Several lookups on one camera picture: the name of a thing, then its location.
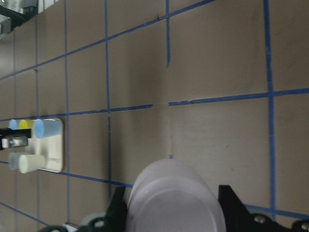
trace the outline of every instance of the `black mount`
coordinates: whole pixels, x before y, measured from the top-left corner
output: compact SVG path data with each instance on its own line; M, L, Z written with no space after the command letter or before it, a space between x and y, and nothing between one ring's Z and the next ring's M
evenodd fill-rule
M92 220L77 232L124 232L127 207L125 187L117 187L105 217ZM262 214L250 214L229 185L219 186L219 203L225 217L226 232L308 232L302 229L309 220L296 221L292 229L285 228ZM50 226L39 232L68 232L61 226Z

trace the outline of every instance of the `light blue cup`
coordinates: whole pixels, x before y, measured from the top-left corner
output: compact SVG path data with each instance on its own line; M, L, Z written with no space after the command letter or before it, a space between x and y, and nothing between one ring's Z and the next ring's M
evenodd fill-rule
M61 133L61 122L57 120L37 119L34 122L34 135L38 139L48 138Z
M12 130L18 130L20 121L21 120L11 119L9 123L9 128Z

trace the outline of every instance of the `gray floor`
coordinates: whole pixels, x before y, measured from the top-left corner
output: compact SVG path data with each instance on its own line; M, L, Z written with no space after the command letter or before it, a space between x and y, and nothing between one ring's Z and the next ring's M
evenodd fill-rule
M60 174L0 153L0 231L79 224L162 158L283 225L309 218L309 2L167 3L60 0L0 41L0 126L66 127Z

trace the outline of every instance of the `bolt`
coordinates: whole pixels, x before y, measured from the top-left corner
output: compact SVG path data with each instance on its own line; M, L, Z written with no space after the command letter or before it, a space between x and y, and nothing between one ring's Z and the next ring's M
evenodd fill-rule
M97 221L95 223L95 228L100 228L100 227L103 227L104 226L104 221Z
M254 221L260 224L264 224L266 221L266 218L262 215L256 215L254 218Z
M304 231L309 231L309 223L305 222L301 225L301 229Z

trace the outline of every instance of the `white plastic holder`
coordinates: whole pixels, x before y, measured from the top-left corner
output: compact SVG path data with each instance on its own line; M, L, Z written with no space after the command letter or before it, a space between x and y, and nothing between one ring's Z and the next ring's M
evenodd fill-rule
M28 146L25 151L34 155L43 155L46 158L46 164L41 170L54 173L61 172L63 168L63 124L58 118L49 118L45 120L56 120L61 124L60 133L47 138L38 139L32 129L32 138L28 139Z

